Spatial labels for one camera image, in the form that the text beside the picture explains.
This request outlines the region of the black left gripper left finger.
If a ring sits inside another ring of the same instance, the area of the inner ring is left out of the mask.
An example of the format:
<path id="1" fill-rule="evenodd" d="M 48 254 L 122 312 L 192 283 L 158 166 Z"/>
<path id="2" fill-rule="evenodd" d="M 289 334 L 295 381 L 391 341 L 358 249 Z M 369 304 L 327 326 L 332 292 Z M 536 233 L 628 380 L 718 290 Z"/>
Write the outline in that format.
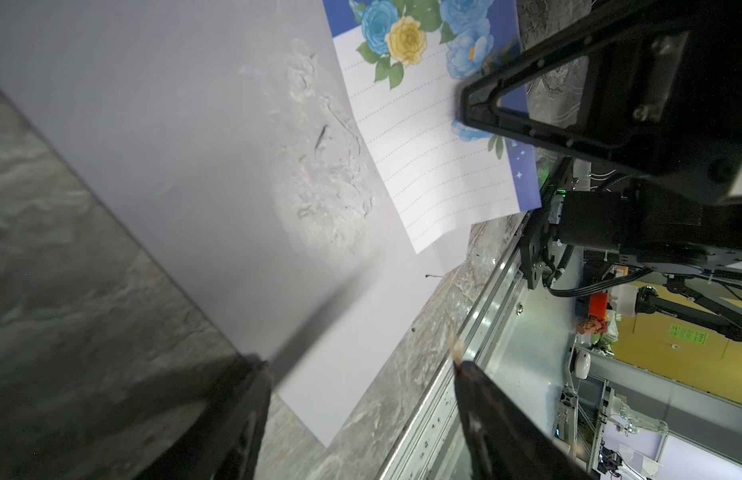
<path id="1" fill-rule="evenodd" d="M 139 479 L 252 479 L 273 390 L 267 361 L 240 356 L 216 382 L 189 429 Z"/>

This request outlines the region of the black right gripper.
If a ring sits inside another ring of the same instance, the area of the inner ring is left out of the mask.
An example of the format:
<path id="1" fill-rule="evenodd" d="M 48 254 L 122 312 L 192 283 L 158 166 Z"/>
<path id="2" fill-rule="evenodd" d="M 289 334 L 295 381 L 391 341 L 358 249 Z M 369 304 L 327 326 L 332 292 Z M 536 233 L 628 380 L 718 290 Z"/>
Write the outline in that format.
<path id="1" fill-rule="evenodd" d="M 742 203 L 742 1 L 578 1 L 521 23 L 556 19 L 463 90 L 467 125 Z"/>

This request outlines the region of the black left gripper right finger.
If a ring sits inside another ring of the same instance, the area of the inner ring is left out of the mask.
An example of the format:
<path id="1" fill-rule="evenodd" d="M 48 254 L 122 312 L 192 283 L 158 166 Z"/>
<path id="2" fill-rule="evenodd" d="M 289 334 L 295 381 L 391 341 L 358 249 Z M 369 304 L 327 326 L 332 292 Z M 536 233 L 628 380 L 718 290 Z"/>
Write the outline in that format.
<path id="1" fill-rule="evenodd" d="M 473 479 L 587 479 L 469 360 L 453 363 L 455 397 Z"/>

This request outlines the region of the floral blue white letter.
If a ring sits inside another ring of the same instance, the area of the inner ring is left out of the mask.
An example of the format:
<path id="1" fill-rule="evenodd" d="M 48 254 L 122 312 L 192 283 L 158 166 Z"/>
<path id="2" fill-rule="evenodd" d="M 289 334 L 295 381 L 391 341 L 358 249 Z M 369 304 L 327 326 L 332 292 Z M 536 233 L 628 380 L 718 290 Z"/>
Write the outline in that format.
<path id="1" fill-rule="evenodd" d="M 540 206 L 533 148 L 480 131 L 462 89 L 520 51 L 512 1 L 328 1 L 352 113 L 409 240 Z"/>

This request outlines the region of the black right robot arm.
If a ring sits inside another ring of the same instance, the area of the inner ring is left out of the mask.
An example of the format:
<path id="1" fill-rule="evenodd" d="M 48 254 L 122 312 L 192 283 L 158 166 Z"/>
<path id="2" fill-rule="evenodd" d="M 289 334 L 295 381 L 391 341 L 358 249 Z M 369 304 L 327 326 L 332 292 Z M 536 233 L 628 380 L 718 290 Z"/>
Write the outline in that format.
<path id="1" fill-rule="evenodd" d="M 576 60 L 573 125 L 500 100 Z M 606 1 L 469 83 L 469 127 L 616 170 L 620 193 L 570 193 L 566 244 L 673 275 L 742 275 L 742 1 Z"/>

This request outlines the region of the white envelope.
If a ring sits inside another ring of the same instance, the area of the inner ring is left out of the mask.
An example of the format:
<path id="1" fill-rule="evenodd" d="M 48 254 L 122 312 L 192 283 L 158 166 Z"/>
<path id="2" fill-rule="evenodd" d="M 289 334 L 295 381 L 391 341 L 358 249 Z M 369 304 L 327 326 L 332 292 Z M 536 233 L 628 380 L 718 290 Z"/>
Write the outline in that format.
<path id="1" fill-rule="evenodd" d="M 0 1 L 0 89 L 323 445 L 465 258 L 413 249 L 319 1 Z"/>

